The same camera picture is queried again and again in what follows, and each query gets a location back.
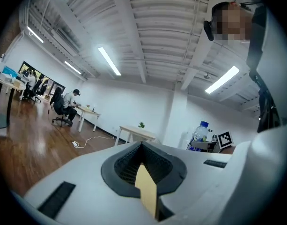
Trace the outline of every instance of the blue bottle cap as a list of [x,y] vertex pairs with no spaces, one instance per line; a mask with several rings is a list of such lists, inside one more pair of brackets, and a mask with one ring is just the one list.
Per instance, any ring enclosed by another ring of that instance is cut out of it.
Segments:
[[204,121],[201,121],[200,124],[204,127],[208,127],[209,126],[209,123],[208,122],[204,122]]

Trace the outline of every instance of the cable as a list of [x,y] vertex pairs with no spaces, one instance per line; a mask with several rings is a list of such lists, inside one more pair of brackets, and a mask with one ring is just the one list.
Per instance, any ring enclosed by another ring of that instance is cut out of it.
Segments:
[[99,137],[100,137],[100,138],[105,138],[105,139],[110,139],[110,140],[114,139],[114,136],[113,136],[113,138],[107,138],[107,137],[102,137],[102,136],[91,137],[91,138],[89,138],[89,139],[86,140],[84,147],[79,147],[79,143],[76,142],[76,141],[73,141],[72,143],[73,143],[73,145],[74,145],[75,148],[85,148],[85,147],[86,147],[86,144],[87,144],[87,141],[89,141],[90,139],[95,139],[95,138],[99,138]]
[[43,20],[44,20],[44,15],[45,15],[45,12],[46,12],[46,10],[47,10],[49,4],[50,4],[50,1],[51,1],[51,0],[48,0],[47,4],[46,4],[46,6],[45,6],[45,9],[44,9],[44,13],[42,14],[40,26],[39,26],[39,29],[38,29],[39,31],[40,31],[40,29],[41,29],[41,25],[42,25],[42,22],[43,22]]

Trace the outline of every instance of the fluorescent light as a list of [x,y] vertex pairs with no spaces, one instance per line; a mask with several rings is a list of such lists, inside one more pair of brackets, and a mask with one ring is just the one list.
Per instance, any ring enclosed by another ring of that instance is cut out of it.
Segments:
[[72,65],[70,65],[67,61],[64,62],[66,65],[68,65],[70,68],[72,68],[74,71],[76,71],[78,74],[81,74],[77,69],[75,69]]
[[233,66],[229,71],[226,72],[220,79],[218,79],[214,84],[212,84],[207,90],[207,93],[212,93],[223,84],[225,84],[228,80],[230,80],[233,76],[239,73],[239,69]]
[[116,66],[114,65],[114,63],[112,62],[111,58],[108,56],[108,54],[106,53],[105,49],[103,47],[99,47],[98,50],[100,51],[100,53],[104,56],[104,58],[106,59],[106,61],[109,63],[110,67],[113,69],[113,71],[115,72],[115,74],[117,76],[121,76],[120,72],[118,71],[118,69],[116,68]]
[[43,41],[31,28],[27,27],[27,29],[28,29],[31,33],[33,33],[33,35],[34,35],[40,42],[44,43],[44,41]]

